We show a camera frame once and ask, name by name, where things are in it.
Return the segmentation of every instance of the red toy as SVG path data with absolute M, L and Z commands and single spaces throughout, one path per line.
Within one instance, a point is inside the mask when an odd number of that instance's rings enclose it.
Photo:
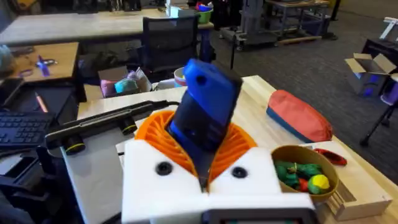
M 300 191 L 308 192 L 308 181 L 303 178 L 298 178 L 298 181 L 300 182 Z
M 347 160 L 344 159 L 342 156 L 337 155 L 334 152 L 331 152 L 326 149 L 314 149 L 314 151 L 325 156 L 334 165 L 341 165 L 341 166 L 347 165 Z

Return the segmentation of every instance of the blue device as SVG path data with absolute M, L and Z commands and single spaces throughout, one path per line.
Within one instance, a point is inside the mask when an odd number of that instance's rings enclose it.
M 208 177 L 241 91 L 242 79 L 191 59 L 183 70 L 188 89 L 167 131 L 191 157 L 201 180 Z

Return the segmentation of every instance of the screw hole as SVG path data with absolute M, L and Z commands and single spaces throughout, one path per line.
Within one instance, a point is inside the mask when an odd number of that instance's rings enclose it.
M 232 175 L 236 178 L 245 178 L 248 176 L 248 172 L 246 171 L 246 169 L 242 168 L 242 167 L 235 167 L 232 170 Z
M 156 166 L 156 173 L 159 175 L 169 175 L 173 171 L 173 166 L 169 162 L 161 162 Z
M 204 85 L 204 84 L 206 84 L 206 81 L 207 81 L 207 79 L 206 79 L 206 77 L 204 77 L 204 76 L 198 76 L 197 77 L 197 83 L 199 84 L 199 85 Z

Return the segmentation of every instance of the small box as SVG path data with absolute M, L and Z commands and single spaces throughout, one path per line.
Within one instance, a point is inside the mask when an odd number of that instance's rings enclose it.
M 354 54 L 354 58 L 345 61 L 354 73 L 348 75 L 348 82 L 361 96 L 378 96 L 390 73 L 397 68 L 383 54 L 375 58 L 369 54 Z

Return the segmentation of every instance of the black bar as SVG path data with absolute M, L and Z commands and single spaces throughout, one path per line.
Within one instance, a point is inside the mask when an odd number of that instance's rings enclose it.
M 340 7 L 340 3 L 341 3 L 341 0 L 336 0 L 335 7 L 333 8 L 333 13 L 331 14 L 331 20 L 332 21 L 336 21 L 337 20 L 336 17 L 337 17 L 338 9 Z

